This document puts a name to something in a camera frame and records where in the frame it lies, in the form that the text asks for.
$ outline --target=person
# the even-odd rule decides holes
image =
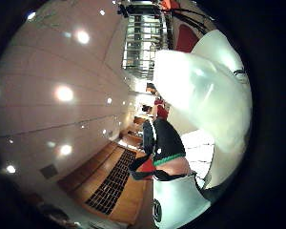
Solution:
[[[156,120],[158,117],[167,120],[169,113],[164,108],[164,100],[157,98],[153,104],[154,104],[152,108],[153,120]]]
[[[153,150],[139,157],[129,166],[135,180],[153,175],[153,220],[161,229],[179,228],[195,219],[210,206],[203,196],[185,158],[186,152],[181,138],[165,118],[158,117],[153,127]],[[150,156],[153,156],[155,170],[137,172]]]

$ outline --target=wooden floor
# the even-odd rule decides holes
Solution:
[[[153,182],[148,181],[136,223],[128,229],[156,229],[153,222]]]

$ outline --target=ceiling light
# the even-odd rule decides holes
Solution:
[[[14,174],[16,172],[16,169],[12,165],[9,165],[7,167],[7,170],[10,174]]]
[[[55,147],[56,143],[55,143],[55,142],[52,142],[52,141],[48,141],[48,142],[47,142],[47,145],[48,145],[50,148],[53,148],[53,147]]]
[[[76,37],[77,40],[82,44],[87,44],[90,40],[89,35],[85,31],[78,31]]]
[[[60,148],[60,153],[64,156],[69,155],[72,152],[72,146],[70,145],[63,145]]]
[[[66,36],[67,38],[71,38],[72,37],[72,34],[68,31],[65,31],[64,32],[64,36]]]
[[[34,17],[35,17],[35,15],[36,15],[36,12],[31,12],[31,13],[29,13],[29,15],[28,15],[28,20],[32,20]]]
[[[67,102],[73,99],[73,91],[68,87],[59,87],[56,90],[56,95],[59,100]]]

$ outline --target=drain grate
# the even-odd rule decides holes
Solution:
[[[110,174],[86,201],[86,204],[97,211],[109,215],[124,190],[130,175],[128,166],[134,159],[135,153],[125,150]]]

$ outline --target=white curved surface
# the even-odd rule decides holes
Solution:
[[[244,148],[250,101],[229,69],[198,55],[160,51],[153,82],[163,98],[214,137],[222,152]]]
[[[153,198],[161,205],[161,221],[154,221],[161,229],[175,229],[204,213],[211,203],[197,190],[194,176],[171,181],[153,179]]]
[[[239,54],[230,45],[227,37],[219,30],[209,31],[195,44],[192,54],[199,55],[214,63],[227,67],[232,73],[236,70],[242,70],[244,65]],[[246,73],[240,73],[236,76],[241,82],[248,99],[251,101],[251,88]]]

